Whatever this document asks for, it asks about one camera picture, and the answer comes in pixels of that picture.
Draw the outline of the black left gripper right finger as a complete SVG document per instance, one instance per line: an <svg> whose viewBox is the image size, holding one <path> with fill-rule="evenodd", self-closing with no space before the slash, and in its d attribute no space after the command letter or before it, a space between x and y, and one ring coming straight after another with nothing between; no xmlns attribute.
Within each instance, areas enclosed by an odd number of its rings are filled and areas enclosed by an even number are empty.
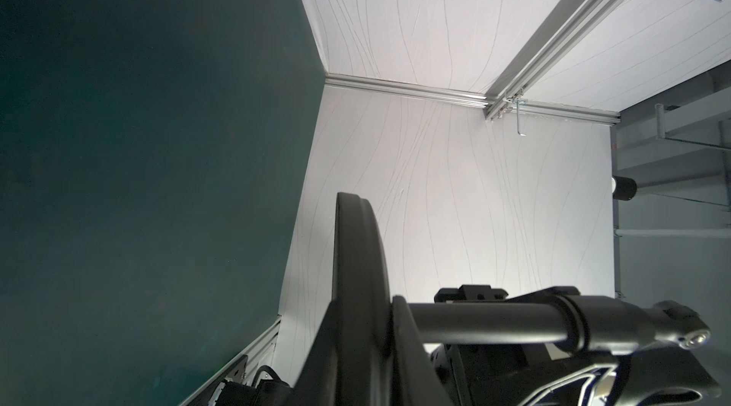
<svg viewBox="0 0 731 406"><path fill-rule="evenodd" d="M404 297L392 300L393 405L452 405L420 340Z"/></svg>

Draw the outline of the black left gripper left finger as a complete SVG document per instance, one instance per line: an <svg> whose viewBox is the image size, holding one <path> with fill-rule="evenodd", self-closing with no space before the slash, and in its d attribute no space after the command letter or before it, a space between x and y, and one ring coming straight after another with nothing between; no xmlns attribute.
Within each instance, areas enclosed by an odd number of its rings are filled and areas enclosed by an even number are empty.
<svg viewBox="0 0 731 406"><path fill-rule="evenodd" d="M337 398L339 314L332 301L286 405L331 406Z"/></svg>

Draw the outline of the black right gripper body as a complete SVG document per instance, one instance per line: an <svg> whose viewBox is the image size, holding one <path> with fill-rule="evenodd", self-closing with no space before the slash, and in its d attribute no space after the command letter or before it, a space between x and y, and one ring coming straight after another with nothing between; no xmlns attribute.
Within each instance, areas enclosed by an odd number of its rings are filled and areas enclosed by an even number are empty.
<svg viewBox="0 0 731 406"><path fill-rule="evenodd" d="M434 297L468 316L430 360L457 405L590 405L618 368L620 305L550 287L510 298L489 285L442 288Z"/></svg>

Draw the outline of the black microphone stand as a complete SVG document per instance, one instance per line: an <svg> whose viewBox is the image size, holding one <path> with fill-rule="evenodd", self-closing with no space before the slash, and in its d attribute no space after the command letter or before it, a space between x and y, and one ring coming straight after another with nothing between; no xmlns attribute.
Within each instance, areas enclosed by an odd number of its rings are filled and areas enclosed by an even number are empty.
<svg viewBox="0 0 731 406"><path fill-rule="evenodd" d="M337 401L392 403L395 296L388 288L375 213L369 201L355 194L341 193L336 199L333 266L332 297L339 309ZM620 305L619 338L611 353L619 365L607 396L599 398L608 405L690 405L721 394L721 385L694 354L710 337L697 312L675 301L641 308L614 300ZM407 303L433 366L431 353L461 328L437 320L466 318L468 312L434 300Z"/></svg>

